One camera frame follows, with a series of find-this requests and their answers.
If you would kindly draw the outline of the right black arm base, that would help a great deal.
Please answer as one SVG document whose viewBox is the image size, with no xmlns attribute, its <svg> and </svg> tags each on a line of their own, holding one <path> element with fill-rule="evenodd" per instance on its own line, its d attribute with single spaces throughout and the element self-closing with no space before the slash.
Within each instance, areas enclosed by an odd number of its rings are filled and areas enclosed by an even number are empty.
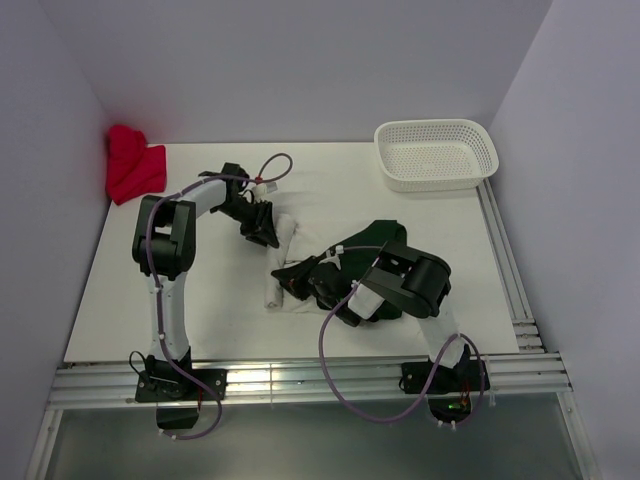
<svg viewBox="0 0 640 480">
<path fill-rule="evenodd" d="M 407 395 L 419 394 L 434 368 L 431 361 L 401 364 L 399 388 Z M 438 366 L 427 390 L 430 413 L 437 421 L 459 423 L 473 412 L 473 392 L 489 391 L 491 383 L 485 362 L 467 355 L 454 366 Z"/>
</svg>

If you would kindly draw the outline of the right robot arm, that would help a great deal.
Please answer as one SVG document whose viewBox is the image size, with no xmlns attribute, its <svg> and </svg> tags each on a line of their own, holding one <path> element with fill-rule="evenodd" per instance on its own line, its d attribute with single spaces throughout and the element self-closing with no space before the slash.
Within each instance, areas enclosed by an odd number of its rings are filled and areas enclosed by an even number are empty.
<svg viewBox="0 0 640 480">
<path fill-rule="evenodd" d="M 435 383 L 452 390 L 466 379 L 465 341 L 442 307 L 451 292 L 451 267 L 442 258 L 392 240 L 337 244 L 270 276 L 294 299 L 313 299 L 350 327 L 402 316 L 423 320 L 428 353 L 441 356 L 432 368 Z"/>
</svg>

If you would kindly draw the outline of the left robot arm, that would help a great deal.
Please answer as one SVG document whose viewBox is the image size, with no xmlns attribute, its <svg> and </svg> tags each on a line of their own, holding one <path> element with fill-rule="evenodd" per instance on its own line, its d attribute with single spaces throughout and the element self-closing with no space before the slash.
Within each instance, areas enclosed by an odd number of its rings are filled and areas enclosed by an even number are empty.
<svg viewBox="0 0 640 480">
<path fill-rule="evenodd" d="M 146 373 L 172 399 L 183 399 L 195 386 L 191 346 L 185 325 L 185 284 L 196 257 L 196 223 L 205 213 L 221 212 L 239 223 L 240 234 L 257 245 L 277 248 L 273 205 L 249 200 L 249 185 L 273 182 L 250 177 L 238 164 L 220 173 L 203 172 L 183 190 L 140 204 L 132 257 L 148 280 L 152 307 L 152 341 L 144 359 Z"/>
</svg>

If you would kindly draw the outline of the white printed t-shirt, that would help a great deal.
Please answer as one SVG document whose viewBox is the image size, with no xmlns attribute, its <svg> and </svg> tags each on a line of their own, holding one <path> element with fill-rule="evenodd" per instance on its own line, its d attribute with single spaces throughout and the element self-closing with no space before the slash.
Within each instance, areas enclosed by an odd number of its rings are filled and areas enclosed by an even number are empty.
<svg viewBox="0 0 640 480">
<path fill-rule="evenodd" d="M 371 220 L 300 216 L 284 206 L 275 206 L 273 217 L 279 247 L 267 247 L 264 307 L 268 313 L 320 314 L 321 309 L 313 297 L 295 299 L 284 291 L 271 272 L 312 255 L 323 255 L 334 244 L 346 244 L 346 238 L 363 230 Z"/>
</svg>

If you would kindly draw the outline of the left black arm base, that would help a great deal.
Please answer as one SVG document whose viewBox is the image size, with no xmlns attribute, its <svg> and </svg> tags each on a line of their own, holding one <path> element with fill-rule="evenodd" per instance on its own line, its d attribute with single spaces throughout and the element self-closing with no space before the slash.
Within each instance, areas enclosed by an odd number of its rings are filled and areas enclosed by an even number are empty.
<svg viewBox="0 0 640 480">
<path fill-rule="evenodd" d="M 197 437 L 188 434 L 199 420 L 204 401 L 214 401 L 219 407 L 213 427 L 221 420 L 221 401 L 227 386 L 226 369 L 193 367 L 191 350 L 174 363 L 185 377 L 169 362 L 153 355 L 144 356 L 139 351 L 129 355 L 129 367 L 137 375 L 136 403 L 156 404 L 156 425 L 163 433 L 175 433 L 178 437 Z"/>
</svg>

